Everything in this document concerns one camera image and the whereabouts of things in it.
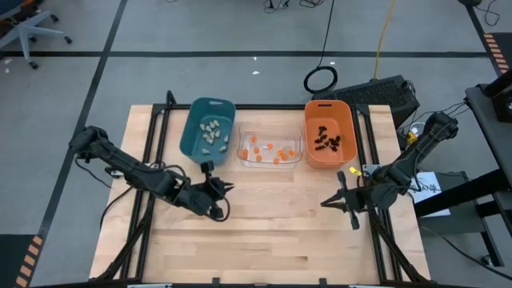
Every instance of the white paper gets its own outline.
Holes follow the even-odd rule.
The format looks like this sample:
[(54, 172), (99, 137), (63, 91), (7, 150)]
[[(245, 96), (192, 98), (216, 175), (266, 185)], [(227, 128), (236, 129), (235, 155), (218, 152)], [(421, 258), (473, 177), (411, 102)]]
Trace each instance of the white paper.
[[(413, 196), (414, 203), (420, 203), (421, 201), (428, 199), (432, 196), (435, 196), (437, 194), (440, 194), (441, 186), (439, 185), (438, 179), (435, 177), (435, 172), (421, 172), (417, 174), (419, 185), (422, 186), (422, 191), (417, 192), (414, 190), (409, 189), (410, 194)], [(415, 188), (416, 190), (418, 187), (416, 186), (416, 181), (412, 179), (412, 182), (410, 184), (410, 187)], [(437, 217), (437, 216), (450, 216), (450, 210), (445, 209), (441, 210), (432, 214), (428, 214), (423, 217)]]

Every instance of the orange bin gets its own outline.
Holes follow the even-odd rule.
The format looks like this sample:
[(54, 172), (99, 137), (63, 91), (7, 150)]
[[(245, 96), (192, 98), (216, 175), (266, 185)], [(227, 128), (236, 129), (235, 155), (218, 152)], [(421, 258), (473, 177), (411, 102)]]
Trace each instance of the orange bin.
[[(304, 110), (306, 118), (307, 161), (313, 168), (339, 168), (350, 162), (358, 153), (355, 143), (354, 123), (350, 107), (343, 101), (316, 100), (307, 103)], [(318, 128), (324, 126), (327, 139), (340, 136), (338, 151), (327, 147), (316, 150), (322, 145), (314, 141), (319, 138)]]

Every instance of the transparent tray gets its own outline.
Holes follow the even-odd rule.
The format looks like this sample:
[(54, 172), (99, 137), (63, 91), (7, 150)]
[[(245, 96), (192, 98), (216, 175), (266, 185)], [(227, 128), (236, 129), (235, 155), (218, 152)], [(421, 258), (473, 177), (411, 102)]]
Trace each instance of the transparent tray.
[(237, 156), (244, 166), (293, 169), (302, 159), (304, 137), (300, 126), (243, 124), (238, 133)]

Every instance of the teal bin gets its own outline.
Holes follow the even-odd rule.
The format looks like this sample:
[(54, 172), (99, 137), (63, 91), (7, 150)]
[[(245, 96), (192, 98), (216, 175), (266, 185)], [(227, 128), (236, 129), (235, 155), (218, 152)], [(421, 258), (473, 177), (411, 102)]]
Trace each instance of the teal bin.
[[(226, 146), (228, 150), (230, 148), (235, 114), (234, 104), (227, 100), (199, 98), (194, 101), (190, 107), (189, 117), (186, 119), (182, 140), (179, 143), (180, 151), (197, 164), (206, 161), (213, 161), (216, 166), (223, 164), (228, 151), (222, 153), (219, 149), (222, 146)], [(217, 120), (219, 127), (212, 130), (220, 131), (220, 137), (216, 138), (214, 144), (211, 145), (203, 137), (204, 133), (209, 132), (201, 130), (200, 125), (208, 126), (214, 120)], [(225, 136), (229, 138), (228, 143), (224, 142)], [(210, 154), (204, 155), (203, 149), (207, 149)]]

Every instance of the wooden tabletop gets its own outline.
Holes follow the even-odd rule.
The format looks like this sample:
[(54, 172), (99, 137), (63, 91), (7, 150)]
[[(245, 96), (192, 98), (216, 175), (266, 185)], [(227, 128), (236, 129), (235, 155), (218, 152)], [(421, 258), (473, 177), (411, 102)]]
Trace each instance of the wooden tabletop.
[[(132, 106), (128, 117), (121, 149), (138, 159), (142, 159), (150, 112), (151, 106)], [(171, 111), (163, 160), (182, 166), (194, 184), (204, 181), (204, 175), (179, 150), (188, 112)], [(390, 108), (371, 106), (370, 112), (380, 161), (392, 162), (400, 150)], [(236, 131), (244, 122), (303, 126), (303, 118), (302, 110), (238, 110), (232, 137), (238, 143)], [(360, 167), (357, 157), (342, 167), (349, 188), (356, 186), (356, 176), (348, 171), (351, 166)], [(144, 282), (211, 283), (218, 277), (223, 283), (315, 284), (319, 278), (327, 278), (329, 284), (378, 283), (366, 214), (358, 216), (361, 228), (352, 230), (348, 214), (319, 205), (340, 188), (336, 170), (313, 169), (305, 158), (292, 170), (250, 168), (231, 147), (226, 163), (215, 167), (213, 174), (234, 183), (235, 188), (227, 194), (232, 206), (230, 218), (217, 223), (157, 200)], [(124, 180), (114, 180), (109, 202), (126, 188)], [(91, 277), (103, 272), (124, 245), (133, 204), (134, 192), (110, 208)], [(390, 215), (397, 244), (419, 273), (429, 278), (411, 199), (399, 196)], [(138, 247), (130, 275), (134, 275), (137, 254)], [(388, 278), (392, 279), (387, 264)]]

